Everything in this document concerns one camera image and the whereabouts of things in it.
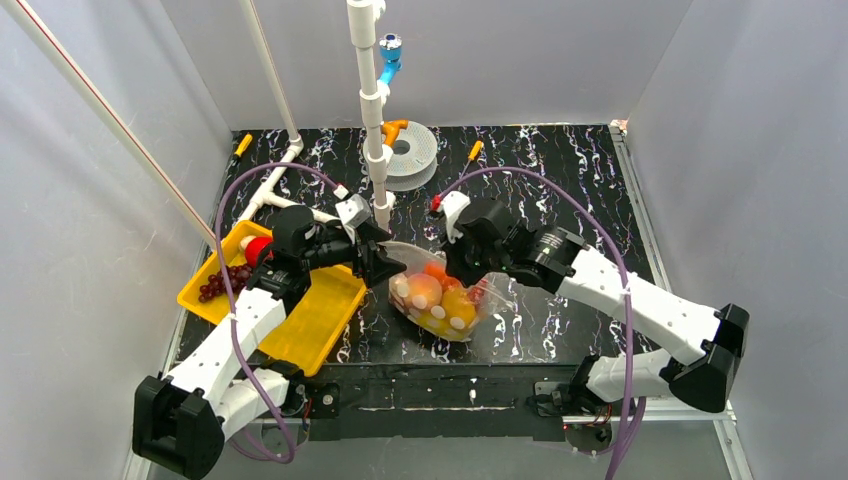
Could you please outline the clear polka dot zip bag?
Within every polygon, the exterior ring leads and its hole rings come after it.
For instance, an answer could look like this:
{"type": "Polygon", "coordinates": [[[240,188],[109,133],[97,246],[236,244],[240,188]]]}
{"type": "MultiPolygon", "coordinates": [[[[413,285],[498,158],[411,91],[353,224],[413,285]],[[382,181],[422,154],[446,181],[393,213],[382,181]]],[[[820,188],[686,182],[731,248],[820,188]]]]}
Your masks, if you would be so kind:
{"type": "Polygon", "coordinates": [[[390,258],[406,265],[388,281],[390,305],[439,338],[468,342],[483,320],[515,307],[492,273],[466,287],[447,273],[446,261],[433,252],[398,241],[387,242],[385,248],[390,258]]]}

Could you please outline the orange toy pumpkin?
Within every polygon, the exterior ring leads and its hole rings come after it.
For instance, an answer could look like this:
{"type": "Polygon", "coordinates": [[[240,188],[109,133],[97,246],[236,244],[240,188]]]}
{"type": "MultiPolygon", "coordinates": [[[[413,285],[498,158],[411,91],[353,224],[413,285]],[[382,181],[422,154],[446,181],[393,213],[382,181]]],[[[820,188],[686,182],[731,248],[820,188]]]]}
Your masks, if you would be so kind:
{"type": "Polygon", "coordinates": [[[446,272],[445,266],[438,262],[429,262],[424,267],[423,272],[435,278],[439,282],[443,290],[449,290],[451,288],[461,285],[461,283],[456,278],[450,276],[446,272]]]}

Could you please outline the toy orange fruit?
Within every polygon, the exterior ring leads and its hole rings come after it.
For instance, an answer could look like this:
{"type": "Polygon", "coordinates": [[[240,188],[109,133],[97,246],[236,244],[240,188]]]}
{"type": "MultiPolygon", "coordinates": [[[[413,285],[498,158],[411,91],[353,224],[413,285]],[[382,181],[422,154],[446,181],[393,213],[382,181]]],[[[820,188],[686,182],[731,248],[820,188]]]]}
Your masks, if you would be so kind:
{"type": "Polygon", "coordinates": [[[451,288],[443,293],[441,306],[446,320],[454,330],[470,328],[477,317],[475,304],[467,291],[461,287],[451,288]]]}

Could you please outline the toy peach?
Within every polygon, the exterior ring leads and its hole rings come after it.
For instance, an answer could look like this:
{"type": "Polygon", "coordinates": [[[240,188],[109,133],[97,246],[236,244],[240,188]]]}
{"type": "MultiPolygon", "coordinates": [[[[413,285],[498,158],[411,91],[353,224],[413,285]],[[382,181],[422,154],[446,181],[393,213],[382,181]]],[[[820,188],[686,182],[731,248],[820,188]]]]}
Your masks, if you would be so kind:
{"type": "Polygon", "coordinates": [[[406,280],[406,291],[404,302],[409,308],[426,311],[440,305],[442,301],[441,283],[425,273],[410,275],[406,280]]]}

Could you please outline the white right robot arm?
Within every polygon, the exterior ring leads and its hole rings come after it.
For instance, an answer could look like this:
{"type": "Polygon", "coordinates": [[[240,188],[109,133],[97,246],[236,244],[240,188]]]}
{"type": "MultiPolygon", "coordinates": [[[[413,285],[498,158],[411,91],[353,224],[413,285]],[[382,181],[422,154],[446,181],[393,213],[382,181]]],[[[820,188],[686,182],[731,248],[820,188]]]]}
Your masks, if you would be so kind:
{"type": "Polygon", "coordinates": [[[494,199],[470,199],[453,191],[436,201],[443,217],[441,249],[446,269],[471,286],[503,273],[527,287],[592,307],[652,339],[659,350],[633,358],[590,355],[560,394],[547,400],[568,410],[615,403],[629,388],[635,397],[671,395],[708,413],[725,410],[746,349],[749,313],[735,304],[721,309],[680,298],[617,265],[580,236],[558,226],[536,230],[494,199]]]}

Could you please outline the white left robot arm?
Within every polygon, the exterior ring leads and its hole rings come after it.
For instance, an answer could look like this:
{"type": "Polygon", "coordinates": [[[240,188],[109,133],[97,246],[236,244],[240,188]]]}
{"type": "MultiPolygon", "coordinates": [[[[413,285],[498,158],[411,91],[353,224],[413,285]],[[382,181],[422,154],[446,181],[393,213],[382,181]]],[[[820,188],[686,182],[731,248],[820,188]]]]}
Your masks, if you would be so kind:
{"type": "Polygon", "coordinates": [[[205,477],[226,442],[264,414],[282,416],[294,378],[311,377],[367,288],[405,266],[385,248],[391,234],[357,198],[337,217],[284,209],[270,229],[243,221],[224,238],[180,302],[219,321],[180,364],[145,378],[134,397],[133,452],[188,479],[205,477]]]}

